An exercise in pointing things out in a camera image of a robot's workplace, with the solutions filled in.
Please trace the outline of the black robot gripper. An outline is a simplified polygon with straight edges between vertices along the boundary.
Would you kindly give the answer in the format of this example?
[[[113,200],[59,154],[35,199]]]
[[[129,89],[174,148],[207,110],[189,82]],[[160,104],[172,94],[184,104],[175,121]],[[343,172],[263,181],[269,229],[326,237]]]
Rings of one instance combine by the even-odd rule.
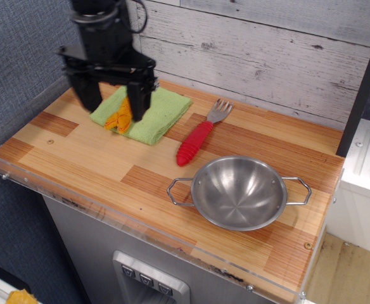
[[[155,61],[134,49],[127,12],[73,12],[81,44],[58,50],[65,71],[83,107],[94,112],[102,102],[99,82],[124,84],[135,122],[150,108],[151,93],[158,87]]]

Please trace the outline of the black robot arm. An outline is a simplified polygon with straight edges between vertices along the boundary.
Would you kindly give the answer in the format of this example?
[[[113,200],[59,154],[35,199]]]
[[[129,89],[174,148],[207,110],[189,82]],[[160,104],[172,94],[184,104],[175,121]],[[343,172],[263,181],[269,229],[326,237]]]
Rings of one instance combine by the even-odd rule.
[[[62,46],[64,71],[85,109],[93,112],[102,102],[100,82],[123,85],[138,122],[150,108],[157,88],[155,60],[136,51],[125,1],[72,1],[72,21],[81,43]]]

